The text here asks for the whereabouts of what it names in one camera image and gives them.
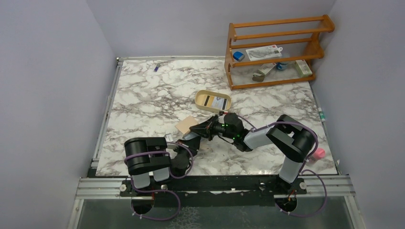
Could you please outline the beige leather card holder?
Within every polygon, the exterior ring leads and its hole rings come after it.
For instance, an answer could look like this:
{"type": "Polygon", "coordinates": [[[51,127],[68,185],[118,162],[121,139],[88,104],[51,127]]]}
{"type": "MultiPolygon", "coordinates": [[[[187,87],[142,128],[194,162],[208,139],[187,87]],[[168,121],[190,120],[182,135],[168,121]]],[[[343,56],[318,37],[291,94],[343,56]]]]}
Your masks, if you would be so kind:
{"type": "Polygon", "coordinates": [[[190,132],[190,127],[197,125],[198,121],[192,117],[192,116],[188,116],[185,119],[183,119],[182,121],[178,122],[175,125],[175,128],[177,130],[179,130],[183,135],[186,135],[190,132]]]}

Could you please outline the white card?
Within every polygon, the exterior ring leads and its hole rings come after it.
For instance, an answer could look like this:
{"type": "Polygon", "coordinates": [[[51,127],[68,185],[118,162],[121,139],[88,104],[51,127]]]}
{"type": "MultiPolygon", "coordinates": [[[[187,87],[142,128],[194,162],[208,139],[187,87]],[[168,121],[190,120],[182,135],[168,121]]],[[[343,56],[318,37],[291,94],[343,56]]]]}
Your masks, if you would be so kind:
{"type": "Polygon", "coordinates": [[[225,110],[227,108],[228,99],[214,96],[211,108],[225,110]]]}

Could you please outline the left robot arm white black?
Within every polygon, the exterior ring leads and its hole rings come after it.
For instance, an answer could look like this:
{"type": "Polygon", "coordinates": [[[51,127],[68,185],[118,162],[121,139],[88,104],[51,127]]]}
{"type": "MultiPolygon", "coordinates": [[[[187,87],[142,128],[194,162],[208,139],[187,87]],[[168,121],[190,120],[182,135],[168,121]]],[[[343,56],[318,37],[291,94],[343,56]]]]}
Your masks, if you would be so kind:
{"type": "Polygon", "coordinates": [[[136,189],[150,186],[150,173],[156,182],[180,179],[190,173],[201,137],[167,142],[164,137],[136,137],[124,143],[124,164],[136,189]]]}

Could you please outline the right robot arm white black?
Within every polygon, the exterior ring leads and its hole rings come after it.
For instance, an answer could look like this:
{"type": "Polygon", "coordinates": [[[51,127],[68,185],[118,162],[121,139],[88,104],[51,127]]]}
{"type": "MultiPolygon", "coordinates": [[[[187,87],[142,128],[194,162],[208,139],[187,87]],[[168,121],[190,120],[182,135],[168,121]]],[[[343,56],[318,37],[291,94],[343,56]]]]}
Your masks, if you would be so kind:
{"type": "Polygon", "coordinates": [[[215,136],[232,140],[242,152],[274,144],[285,156],[278,177],[292,184],[302,171],[307,158],[318,148],[317,134],[289,115],[281,115],[275,122],[260,128],[244,127],[244,118],[236,113],[220,112],[189,130],[211,141],[215,136]]]}

